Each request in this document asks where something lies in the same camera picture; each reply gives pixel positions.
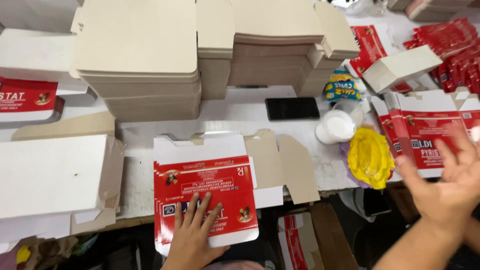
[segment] white glue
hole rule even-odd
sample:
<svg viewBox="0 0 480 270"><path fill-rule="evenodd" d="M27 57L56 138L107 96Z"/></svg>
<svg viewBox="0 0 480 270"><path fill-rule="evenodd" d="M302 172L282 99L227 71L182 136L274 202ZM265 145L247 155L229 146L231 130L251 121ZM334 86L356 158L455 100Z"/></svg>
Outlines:
<svg viewBox="0 0 480 270"><path fill-rule="evenodd" d="M357 130L352 118L342 110L331 110L321 119L315 136L324 144L349 141Z"/></svg>

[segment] hand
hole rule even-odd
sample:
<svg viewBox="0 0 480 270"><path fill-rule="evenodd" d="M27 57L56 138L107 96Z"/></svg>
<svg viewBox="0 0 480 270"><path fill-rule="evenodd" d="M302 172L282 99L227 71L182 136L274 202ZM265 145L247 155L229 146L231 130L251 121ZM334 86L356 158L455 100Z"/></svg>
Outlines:
<svg viewBox="0 0 480 270"><path fill-rule="evenodd" d="M208 232L220 214L222 204L215 206L202 224L212 194L210 192L205 194L195 212L198 197L198 193L193 194L185 218L182 218L181 203L177 203L175 207L175 230L163 270L200 270L230 248L230 246L209 248Z"/></svg>
<svg viewBox="0 0 480 270"><path fill-rule="evenodd" d="M422 219L433 229L461 237L480 202L480 145L471 143L462 127L448 125L446 128L460 151L455 155L444 141L435 141L444 161L441 182L430 184L419 177L406 156L398 157L396 163Z"/></svg>

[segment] ldi logo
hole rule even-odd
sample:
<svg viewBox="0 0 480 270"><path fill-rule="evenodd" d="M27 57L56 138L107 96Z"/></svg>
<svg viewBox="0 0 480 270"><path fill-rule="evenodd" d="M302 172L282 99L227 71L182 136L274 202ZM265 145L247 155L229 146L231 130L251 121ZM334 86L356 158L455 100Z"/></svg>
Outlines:
<svg viewBox="0 0 480 270"><path fill-rule="evenodd" d="M412 140L412 148L433 148L433 142L431 140Z"/></svg>

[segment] person's left hand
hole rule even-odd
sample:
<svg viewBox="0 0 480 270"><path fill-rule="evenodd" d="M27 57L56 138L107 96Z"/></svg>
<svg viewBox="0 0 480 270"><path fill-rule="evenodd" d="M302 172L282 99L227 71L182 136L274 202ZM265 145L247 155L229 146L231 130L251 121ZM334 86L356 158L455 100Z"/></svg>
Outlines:
<svg viewBox="0 0 480 270"><path fill-rule="evenodd" d="M219 203L202 224L208 202L212 197L210 192L195 212L199 194L193 194L185 218L182 218L181 203L175 206L175 231L163 270L200 270L214 259L220 257L230 246L210 248L208 232L217 219L222 204Z"/></svg>

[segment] black phone screen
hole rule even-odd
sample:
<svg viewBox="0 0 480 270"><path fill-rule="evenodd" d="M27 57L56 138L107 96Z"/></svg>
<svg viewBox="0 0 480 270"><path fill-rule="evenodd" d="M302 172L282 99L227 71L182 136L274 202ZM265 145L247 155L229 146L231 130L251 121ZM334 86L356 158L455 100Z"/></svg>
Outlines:
<svg viewBox="0 0 480 270"><path fill-rule="evenodd" d="M267 98L265 104L271 121L320 118L315 98Z"/></svg>

